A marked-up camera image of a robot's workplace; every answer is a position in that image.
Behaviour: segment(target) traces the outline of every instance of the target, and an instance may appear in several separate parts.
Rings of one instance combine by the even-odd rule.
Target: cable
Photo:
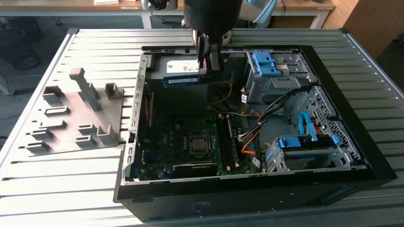
[[[279,0],[281,3],[282,3],[282,13],[281,13],[281,16],[285,16],[285,0]]]
[[[17,117],[17,116],[19,116],[19,115],[21,115],[21,114],[18,113],[18,114],[14,115],[14,116],[9,116],[9,117],[2,117],[2,118],[0,118],[0,120],[10,119],[10,118]]]
[[[243,147],[242,147],[242,149],[241,149],[241,153],[243,153],[245,152],[245,148],[246,148],[246,146],[249,145],[249,143],[253,141],[253,139],[255,138],[255,136],[258,135],[258,133],[259,133],[259,131],[261,130],[258,130],[254,134],[253,134],[253,136],[250,137],[250,139],[247,140],[247,142],[245,143],[245,145],[243,145]]]
[[[245,105],[246,105],[246,104],[243,103],[243,105],[242,105],[242,107],[241,107],[241,113],[249,115],[249,113],[245,112]],[[259,116],[259,113],[258,113],[258,112],[254,112],[253,115],[258,117],[258,116]]]
[[[233,91],[233,85],[231,85],[231,83],[227,83],[227,86],[229,86],[229,90],[227,90],[227,94],[226,94],[225,98],[221,99],[221,100],[218,100],[218,101],[209,102],[207,105],[213,105],[213,104],[221,103],[221,102],[223,102],[229,98],[229,96],[231,95],[231,91]]]
[[[238,116],[241,116],[241,117],[250,117],[250,115],[245,115],[245,114],[241,114],[241,113],[235,113],[235,112],[225,112],[225,111],[221,111],[221,110],[218,110],[214,106],[211,106],[211,105],[207,105],[209,106],[209,108],[211,108],[215,112],[218,112],[218,113],[221,113],[221,114],[231,114],[231,115],[238,115]]]
[[[19,76],[19,77],[11,78],[6,82],[13,82],[14,80],[25,78],[25,77],[42,77],[42,76],[41,75],[25,75],[25,76]]]
[[[266,121],[267,116],[279,110],[283,107],[285,100],[298,92],[309,91],[313,85],[302,86],[287,91],[283,95],[281,95],[267,106],[266,109],[262,111],[261,115],[257,118],[257,122],[251,130],[246,131],[242,135],[239,135],[239,140],[242,140],[247,135],[250,135],[257,129],[261,128],[262,124]]]

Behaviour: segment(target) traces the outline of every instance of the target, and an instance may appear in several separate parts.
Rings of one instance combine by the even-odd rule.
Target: robotic arm
[[[183,18],[195,30],[195,53],[201,78],[222,71],[222,35],[238,18],[242,0],[185,0]]]
[[[141,0],[145,10],[173,10],[177,0]],[[183,0],[183,21],[195,31],[195,52],[201,79],[222,71],[222,35],[238,18],[263,23],[278,0]]]

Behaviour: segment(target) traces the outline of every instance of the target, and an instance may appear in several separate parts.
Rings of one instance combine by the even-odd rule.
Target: aluminum table
[[[339,30],[235,29],[231,42],[311,45],[398,179],[323,208],[158,221],[161,225],[385,226],[404,224],[404,95],[349,34]],[[114,148],[29,157],[19,136],[38,114],[35,102],[51,80],[82,67],[94,87],[123,87],[119,141],[127,137],[131,94],[142,45],[189,45],[183,29],[70,30],[0,152],[1,226],[127,226],[141,224],[111,202],[118,155]]]

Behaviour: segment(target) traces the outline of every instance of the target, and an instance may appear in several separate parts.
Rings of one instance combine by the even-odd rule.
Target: blue plastic clip
[[[278,140],[277,140],[277,143],[278,143],[278,147],[279,147],[281,149],[283,149],[283,148],[285,148],[285,142],[283,142],[283,140],[282,140],[282,139],[278,139]]]
[[[279,148],[298,148],[298,147],[301,147],[297,136],[282,137],[277,140],[277,143],[278,143]]]
[[[281,72],[275,69],[274,60],[269,52],[253,52],[254,64],[261,77],[279,77]]]
[[[302,125],[302,118],[305,119],[305,124],[307,126],[307,135],[310,135],[313,141],[318,141],[315,136],[315,129],[314,125],[310,122],[309,114],[307,112],[301,111],[298,114],[298,133],[299,135],[303,135],[303,125]]]
[[[334,145],[338,146],[339,145],[339,138],[337,137],[337,135],[331,135],[330,139],[333,140]]]

